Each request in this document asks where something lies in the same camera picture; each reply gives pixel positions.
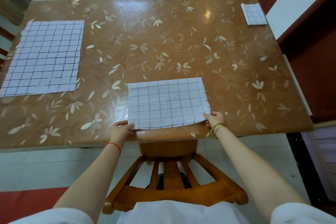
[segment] glossy table surface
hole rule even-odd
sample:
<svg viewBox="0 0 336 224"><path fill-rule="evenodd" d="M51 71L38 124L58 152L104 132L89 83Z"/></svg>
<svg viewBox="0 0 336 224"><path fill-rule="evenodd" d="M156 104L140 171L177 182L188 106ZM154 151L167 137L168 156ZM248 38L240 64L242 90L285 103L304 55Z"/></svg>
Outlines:
<svg viewBox="0 0 336 224"><path fill-rule="evenodd" d="M84 20L73 92L0 98L0 148L103 144L128 117L131 82L202 77L211 110L237 136L312 129L269 25L247 26L257 0L35 0L22 22ZM0 72L2 83L15 46ZM128 140L205 137L205 123Z"/></svg>

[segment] bracelet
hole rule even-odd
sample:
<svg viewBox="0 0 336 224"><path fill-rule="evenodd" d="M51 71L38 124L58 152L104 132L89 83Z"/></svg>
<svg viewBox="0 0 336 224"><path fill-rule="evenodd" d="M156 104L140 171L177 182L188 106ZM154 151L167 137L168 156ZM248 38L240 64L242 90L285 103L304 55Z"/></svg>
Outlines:
<svg viewBox="0 0 336 224"><path fill-rule="evenodd" d="M108 144L114 144L115 146L117 146L117 148L118 148L118 150L119 150L119 153L120 153L120 155L121 155L121 148L116 144L116 143L111 143L111 142L109 142L109 143L107 143L107 145Z"/></svg>
<svg viewBox="0 0 336 224"><path fill-rule="evenodd" d="M215 133L214 133L214 136L212 135L214 128L216 128L218 125L223 125L223 126L225 126L224 123L217 123L215 126L212 127L212 129L210 130L210 135L211 135L211 137L213 137L214 139L218 139L218 137L215 135Z"/></svg>

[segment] forearm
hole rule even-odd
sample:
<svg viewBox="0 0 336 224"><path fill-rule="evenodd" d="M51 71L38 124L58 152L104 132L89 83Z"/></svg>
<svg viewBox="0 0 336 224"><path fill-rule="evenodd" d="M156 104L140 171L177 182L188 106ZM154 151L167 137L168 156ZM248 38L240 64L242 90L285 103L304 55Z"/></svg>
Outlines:
<svg viewBox="0 0 336 224"><path fill-rule="evenodd" d="M216 135L260 213L268 222L277 206L287 202L306 203L274 167L243 144L226 127L220 127Z"/></svg>
<svg viewBox="0 0 336 224"><path fill-rule="evenodd" d="M108 144L88 169L62 195L54 208L79 209L97 223L119 155L118 148Z"/></svg>

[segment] table top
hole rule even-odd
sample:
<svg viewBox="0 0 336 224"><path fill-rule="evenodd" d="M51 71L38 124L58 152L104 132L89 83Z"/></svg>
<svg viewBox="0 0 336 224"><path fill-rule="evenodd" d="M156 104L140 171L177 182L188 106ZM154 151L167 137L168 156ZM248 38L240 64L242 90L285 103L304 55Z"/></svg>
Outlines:
<svg viewBox="0 0 336 224"><path fill-rule="evenodd" d="M0 148L102 144L128 117L132 82L202 77L211 110L237 136L312 129L269 25L247 26L257 0L34 0L28 21L84 20L76 90L0 98ZM0 72L6 75L15 46ZM205 137L204 122L138 131L150 142Z"/></svg>

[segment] paper sheet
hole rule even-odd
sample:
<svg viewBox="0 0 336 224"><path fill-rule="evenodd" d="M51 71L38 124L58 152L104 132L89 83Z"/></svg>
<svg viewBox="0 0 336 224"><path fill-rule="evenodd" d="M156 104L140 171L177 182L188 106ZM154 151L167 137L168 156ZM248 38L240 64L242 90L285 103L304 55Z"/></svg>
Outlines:
<svg viewBox="0 0 336 224"><path fill-rule="evenodd" d="M34 21L21 41L0 97L75 90L84 21Z"/></svg>
<svg viewBox="0 0 336 224"><path fill-rule="evenodd" d="M257 25L266 25L267 21L264 16L263 10L260 7L260 4L246 5L241 4L241 8L245 15L247 25L257 26Z"/></svg>
<svg viewBox="0 0 336 224"><path fill-rule="evenodd" d="M179 127L210 114L202 78L129 83L128 96L128 123L135 129Z"/></svg>

